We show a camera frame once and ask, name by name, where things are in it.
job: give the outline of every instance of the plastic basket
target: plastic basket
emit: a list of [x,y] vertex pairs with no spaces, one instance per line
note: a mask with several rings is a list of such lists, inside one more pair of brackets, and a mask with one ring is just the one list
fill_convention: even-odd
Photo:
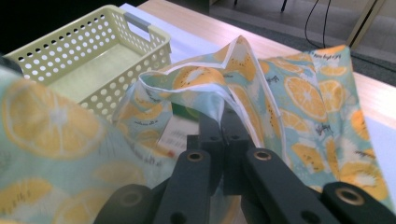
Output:
[[[131,31],[136,27],[147,36]],[[170,64],[169,41],[166,32],[108,5],[6,57],[19,64],[25,78],[109,119],[140,73]]]

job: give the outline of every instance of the fabric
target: fabric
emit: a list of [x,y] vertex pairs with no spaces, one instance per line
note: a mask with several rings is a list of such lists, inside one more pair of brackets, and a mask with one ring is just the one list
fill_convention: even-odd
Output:
[[[391,208],[352,72],[345,46],[258,60],[240,36],[141,74],[110,123],[0,71],[0,223],[92,223],[116,189],[160,184],[181,152],[157,144],[172,104],[217,121],[230,106],[256,147],[275,151],[307,186],[349,182]],[[230,223],[238,202],[219,190],[211,223]]]

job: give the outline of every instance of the lemon print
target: lemon print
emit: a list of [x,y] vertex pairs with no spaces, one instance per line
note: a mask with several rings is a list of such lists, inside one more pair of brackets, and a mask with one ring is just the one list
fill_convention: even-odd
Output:
[[291,128],[298,132],[309,133],[309,127],[298,115],[285,109],[279,109],[285,128]]
[[332,173],[334,174],[335,178],[338,179],[340,176],[340,171],[338,168],[337,151],[334,140],[332,138],[330,138],[326,142],[326,155],[330,169],[332,170]]
[[319,89],[327,112],[339,111],[346,95],[343,86],[338,81],[330,79],[319,82]]
[[111,192],[106,190],[84,190],[60,205],[52,224],[93,223],[110,195]]
[[309,186],[309,188],[314,189],[315,191],[317,191],[319,193],[321,193],[323,191],[323,187],[318,186],[318,185],[312,185],[312,186]]
[[128,161],[111,161],[93,172],[93,176],[106,183],[117,186],[146,184],[143,171]]
[[297,154],[305,166],[311,166],[314,173],[323,171],[324,165],[322,158],[314,147],[309,147],[301,143],[291,146],[291,149]]
[[274,108],[271,105],[270,100],[265,97],[265,105],[267,106],[267,111],[270,115],[270,124],[274,129],[275,135],[277,137],[280,137],[280,126],[279,126],[279,122],[277,121],[277,117],[276,117],[276,113]]
[[273,63],[277,67],[282,68],[282,69],[292,72],[292,73],[302,73],[304,71],[304,69],[301,68],[300,66],[289,63],[288,61],[286,61],[282,58],[272,58],[272,59],[269,59],[268,61]]
[[388,197],[388,189],[379,169],[367,162],[349,162],[340,171],[340,180],[364,189],[377,200]]
[[315,53],[318,54],[335,54],[340,52],[341,50],[345,49],[345,45],[340,45],[332,48],[327,48],[327,49],[318,49],[315,51]]
[[320,73],[328,77],[340,77],[347,72],[345,66],[331,66],[326,65],[320,68]]
[[318,91],[300,77],[286,77],[284,86],[294,104],[319,122],[327,120],[325,106]]
[[226,47],[222,48],[221,50],[219,50],[218,52],[213,54],[213,57],[217,60],[217,61],[224,61],[225,57],[227,56],[227,52],[228,52],[228,48],[230,47],[230,45],[227,45]]
[[130,119],[137,118],[142,120],[151,120],[156,119],[163,112],[163,106],[161,104],[157,104],[154,107],[141,111],[136,105],[129,102],[124,106],[122,111],[120,112],[120,119]]
[[52,190],[45,179],[29,178],[17,181],[0,191],[0,215],[11,215],[23,204],[34,205]]
[[79,158],[97,149],[105,135],[95,115],[30,80],[13,83],[2,107],[8,138],[36,155]]
[[160,116],[161,112],[163,112],[163,105],[157,104],[145,112],[136,114],[136,117],[143,120],[156,119]]
[[221,221],[221,224],[233,223],[240,208],[240,204],[241,204],[240,197],[237,196],[229,196],[229,197],[233,197],[233,198],[230,202],[228,211],[225,214],[224,219]]
[[210,67],[184,67],[178,72],[173,88],[175,90],[188,88],[200,84],[217,83],[225,85],[223,75]]
[[237,98],[245,108],[248,115],[248,122],[254,128],[254,132],[256,132],[258,135],[259,141],[263,143],[264,131],[262,127],[262,120],[260,119],[253,103],[251,103],[245,89],[237,84],[229,84],[228,87],[232,91],[234,98]]
[[142,108],[151,108],[155,106],[154,103],[150,102],[148,99],[144,99],[140,94],[140,91],[134,92],[134,101],[137,105],[141,106]]
[[0,224],[24,224],[24,222],[5,220],[0,218]]
[[291,61],[303,61],[303,62],[312,62],[311,56],[307,53],[299,53],[299,54],[294,54],[290,56],[286,56],[285,59],[291,60]]
[[369,132],[367,131],[366,122],[364,120],[363,111],[357,110],[352,114],[350,118],[350,123],[352,125],[355,133],[363,140],[369,140]]
[[249,53],[246,54],[234,54],[225,68],[226,71],[239,72],[247,81],[252,81],[256,76],[256,66]]
[[265,61],[259,61],[260,68],[262,69],[262,72],[267,75],[270,72],[270,65],[268,62]]

